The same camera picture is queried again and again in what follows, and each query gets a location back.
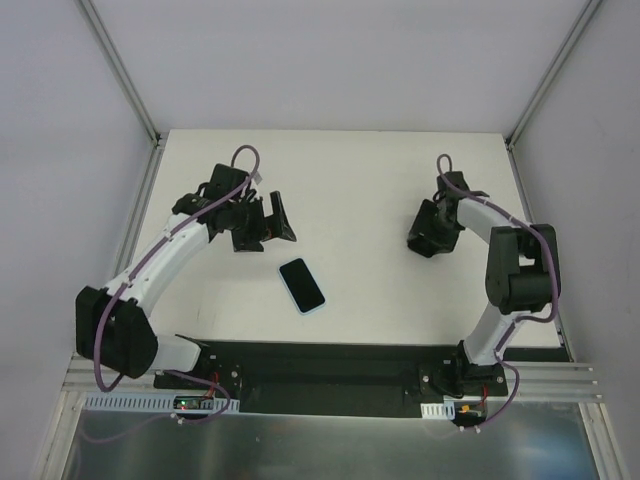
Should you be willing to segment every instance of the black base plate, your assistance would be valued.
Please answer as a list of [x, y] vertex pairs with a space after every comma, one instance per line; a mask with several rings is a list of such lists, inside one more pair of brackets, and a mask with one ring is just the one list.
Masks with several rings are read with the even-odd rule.
[[[420, 418], [421, 403], [442, 395], [424, 382], [450, 360], [456, 346], [382, 346], [294, 343], [198, 343], [200, 378], [217, 374], [219, 384], [250, 413]], [[563, 348], [511, 348], [509, 361], [569, 361]], [[171, 375], [157, 375], [158, 389], [202, 390]], [[480, 396], [481, 386], [467, 395]], [[506, 382], [489, 386], [492, 396], [507, 395]]]

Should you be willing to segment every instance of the black mount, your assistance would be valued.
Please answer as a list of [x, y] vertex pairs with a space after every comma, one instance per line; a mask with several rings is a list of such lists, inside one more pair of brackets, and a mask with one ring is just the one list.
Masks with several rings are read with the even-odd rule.
[[[202, 352], [190, 375], [219, 384], [240, 400], [240, 411], [288, 415], [420, 418], [420, 405], [442, 403], [439, 369], [451, 365], [460, 346], [253, 343], [193, 340]], [[568, 361], [564, 349], [508, 348], [506, 361]], [[507, 383], [472, 368], [464, 394], [506, 396]], [[194, 390], [201, 384], [158, 375], [157, 389]]]
[[[218, 164], [211, 180], [200, 185], [197, 193], [188, 193], [179, 199], [172, 212], [193, 215], [240, 186], [248, 176], [244, 170]], [[235, 252], [263, 252], [261, 242], [272, 238], [296, 241], [280, 192], [269, 195], [273, 214], [268, 217], [264, 216], [262, 199], [256, 199], [255, 194], [255, 190], [245, 190], [244, 196], [238, 193], [231, 201], [198, 218], [198, 222], [207, 225], [209, 241], [225, 230], [231, 232]]]
[[[102, 312], [111, 300], [107, 289], [84, 287], [76, 297], [76, 350], [93, 360], [93, 344]], [[100, 363], [131, 378], [145, 373], [156, 357], [156, 338], [135, 300], [118, 300], [102, 335]]]
[[[469, 191], [462, 172], [447, 172], [444, 176], [460, 190]], [[438, 191], [433, 201], [422, 201], [407, 238], [409, 249], [427, 258], [453, 252], [460, 232], [465, 229], [458, 223], [458, 203], [464, 197], [452, 190], [440, 176], [437, 183]]]
[[[556, 231], [551, 225], [531, 225], [546, 240], [555, 266], [560, 294], [560, 269]], [[533, 260], [532, 265], [521, 265], [520, 258]], [[542, 254], [540, 242], [521, 228], [495, 227], [491, 229], [487, 275], [487, 297], [500, 313], [539, 312], [551, 302], [551, 276]]]

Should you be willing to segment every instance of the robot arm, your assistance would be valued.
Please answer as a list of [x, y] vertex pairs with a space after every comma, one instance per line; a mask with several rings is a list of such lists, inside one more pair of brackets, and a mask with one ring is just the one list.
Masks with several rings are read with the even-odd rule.
[[[436, 390], [461, 397], [479, 384], [503, 377], [497, 358], [502, 358], [522, 320], [535, 319], [532, 313], [552, 302], [554, 287], [559, 294], [558, 250], [553, 227], [527, 225], [505, 215], [485, 193], [471, 192], [462, 172], [441, 173], [437, 182], [433, 201], [422, 202], [409, 232], [409, 248], [427, 258], [451, 253], [466, 228], [489, 245], [487, 307], [473, 332], [458, 345], [451, 363], [430, 375]], [[546, 243], [551, 262], [537, 237]], [[533, 263], [523, 263], [525, 258]]]
[[231, 231], [236, 252], [263, 251], [261, 242], [272, 238], [295, 242], [280, 193], [272, 192], [270, 199], [273, 214], [265, 217], [250, 174], [216, 165], [210, 182], [177, 201], [163, 230], [129, 267], [103, 288], [87, 286], [80, 292], [78, 353], [94, 359], [97, 345], [102, 365], [131, 378], [149, 369], [192, 370], [200, 346], [179, 336], [157, 335], [149, 322], [153, 307], [182, 266], [225, 230]]

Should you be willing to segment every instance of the white cable holder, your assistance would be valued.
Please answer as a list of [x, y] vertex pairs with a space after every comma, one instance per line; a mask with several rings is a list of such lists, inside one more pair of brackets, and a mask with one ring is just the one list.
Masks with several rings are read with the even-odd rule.
[[[174, 413], [176, 397], [189, 395], [140, 394], [140, 393], [88, 393], [84, 404], [85, 410], [97, 412], [129, 412], [129, 413]], [[214, 398], [202, 402], [202, 409], [186, 411], [188, 414], [211, 414], [224, 408], [226, 398]], [[224, 412], [239, 413], [240, 401], [231, 400], [229, 408]]]
[[421, 403], [423, 420], [453, 420], [456, 417], [455, 405], [451, 400], [443, 403]]

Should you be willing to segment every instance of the aluminum frame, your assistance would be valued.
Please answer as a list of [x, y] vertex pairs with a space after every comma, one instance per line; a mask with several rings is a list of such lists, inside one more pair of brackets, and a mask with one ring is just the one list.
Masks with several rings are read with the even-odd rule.
[[[114, 272], [120, 271], [126, 266], [133, 255], [138, 234], [144, 219], [144, 213], [151, 196], [155, 175], [158, 171], [164, 149], [166, 136], [161, 136], [147, 111], [127, 69], [117, 52], [108, 31], [102, 22], [100, 15], [91, 0], [75, 0], [81, 14], [94, 34], [96, 41], [108, 63], [114, 77], [122, 88], [123, 94], [130, 103], [138, 120], [153, 145], [153, 152], [148, 161], [142, 182], [138, 189], [135, 206], [129, 216], [127, 231], [121, 248], [118, 251]], [[531, 100], [524, 109], [516, 123], [513, 133], [509, 135], [507, 150], [512, 164], [514, 178], [518, 186], [522, 204], [527, 219], [533, 221], [530, 204], [517, 171], [517, 162], [513, 157], [513, 147], [522, 132], [526, 129], [531, 116], [536, 111], [542, 100], [546, 97], [550, 86], [559, 72], [566, 65], [574, 47], [582, 37], [587, 26], [592, 22], [599, 7], [604, 0], [588, 0], [580, 15], [572, 25], [558, 53], [553, 58], [547, 71], [538, 84]], [[568, 339], [562, 336], [565, 346], [571, 355]], [[93, 370], [91, 362], [74, 356], [71, 359], [65, 382], [61, 388], [60, 397], [56, 405], [53, 419], [48, 430], [45, 446], [40, 454], [36, 478], [59, 479], [61, 478], [67, 459], [71, 453], [73, 436], [78, 424], [80, 412], [84, 405], [86, 394], [96, 391], [93, 382]], [[593, 368], [586, 364], [531, 364], [528, 362], [516, 362], [515, 365], [522, 371], [521, 392], [518, 401], [553, 401], [579, 403], [584, 419], [585, 430], [590, 442], [596, 467], [601, 478], [631, 478], [620, 454], [618, 444], [614, 438], [610, 425], [606, 406], [600, 393], [599, 384]], [[107, 381], [114, 374], [105, 371]], [[507, 382], [513, 382], [513, 376], [507, 373]], [[573, 388], [577, 382], [579, 388]], [[120, 391], [138, 392], [143, 395], [155, 395], [153, 389], [153, 376], [143, 376], [138, 380], [124, 379]], [[163, 393], [189, 393], [184, 391], [163, 391]]]

